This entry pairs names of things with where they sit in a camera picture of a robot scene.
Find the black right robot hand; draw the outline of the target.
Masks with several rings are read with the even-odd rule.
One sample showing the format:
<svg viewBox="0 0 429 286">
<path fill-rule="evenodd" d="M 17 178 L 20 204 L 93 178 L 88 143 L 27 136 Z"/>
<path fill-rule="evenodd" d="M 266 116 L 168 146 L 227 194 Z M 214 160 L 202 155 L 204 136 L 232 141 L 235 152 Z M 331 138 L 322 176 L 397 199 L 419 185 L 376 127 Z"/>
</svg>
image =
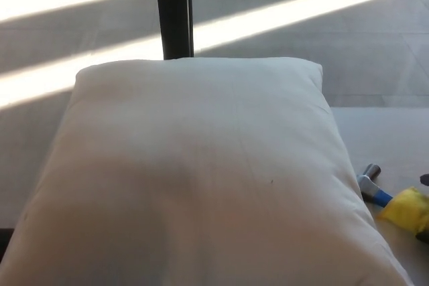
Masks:
<svg viewBox="0 0 429 286">
<path fill-rule="evenodd" d="M 424 186 L 428 186 L 428 174 L 420 176 L 420 183 Z M 428 244 L 429 235 L 428 235 L 428 196 L 423 195 L 424 197 L 424 207 L 423 207 L 423 228 L 417 233 L 416 238 L 419 241 L 425 242 Z"/>
</svg>

